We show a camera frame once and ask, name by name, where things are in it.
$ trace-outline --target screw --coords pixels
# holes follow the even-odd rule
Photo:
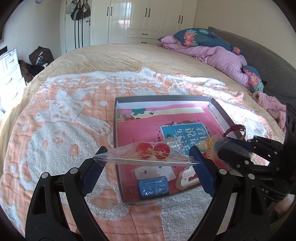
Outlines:
[[[219,169],[219,173],[222,175],[226,175],[227,171],[225,169],[221,168],[221,169]]]
[[[76,167],[74,167],[70,170],[71,174],[76,174],[77,172],[78,172],[78,169]]]
[[[249,177],[250,179],[252,179],[252,180],[255,179],[255,176],[254,176],[252,173],[250,173],[250,174],[248,175],[248,177]]]
[[[48,173],[47,172],[42,173],[41,177],[42,178],[47,178],[48,177]]]

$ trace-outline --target pink towel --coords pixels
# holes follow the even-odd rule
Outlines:
[[[276,97],[268,96],[263,92],[253,93],[253,99],[276,120],[279,127],[286,133],[286,106],[281,104]]]

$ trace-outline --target robotic hand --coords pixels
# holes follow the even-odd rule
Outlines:
[[[218,143],[218,157],[239,170],[242,176],[218,169],[211,160],[203,157],[196,146],[190,149],[189,155],[201,163],[194,166],[195,172],[204,191],[213,198],[189,241],[274,241],[283,240],[288,235],[288,230],[292,230],[294,225],[291,219],[287,219],[271,237],[267,206],[271,202],[280,202],[289,193],[296,193],[295,122],[296,109],[288,104],[284,144],[256,136],[247,142],[226,137]],[[97,154],[104,152],[107,149],[101,147]],[[250,160],[251,152],[270,164],[254,165]],[[92,192],[103,168],[90,158],[79,168],[71,168],[63,175],[50,176],[47,172],[43,173],[29,206],[26,240],[108,241],[84,200],[86,194]],[[70,231],[59,192],[66,193],[80,234]],[[237,199],[231,220],[227,230],[217,235],[232,193],[237,193]],[[289,217],[293,218],[294,214],[296,208]]]

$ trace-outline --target beige bedsheet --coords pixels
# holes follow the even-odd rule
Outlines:
[[[189,56],[152,45],[110,44],[89,46],[68,52],[55,60],[25,88],[22,99],[19,103],[15,103],[11,112],[5,113],[0,122],[0,176],[3,173],[3,160],[14,124],[32,96],[48,77],[97,70],[109,72],[137,71],[141,67],[149,67],[164,74],[210,77],[224,82],[230,90],[242,91],[245,103],[256,114],[264,117],[279,140],[284,141],[283,131],[267,111],[251,98],[251,93],[245,87],[209,65]]]

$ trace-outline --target white dresser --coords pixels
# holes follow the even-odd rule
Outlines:
[[[17,60],[16,49],[11,49],[0,56],[0,110],[8,111],[13,101],[26,87]]]

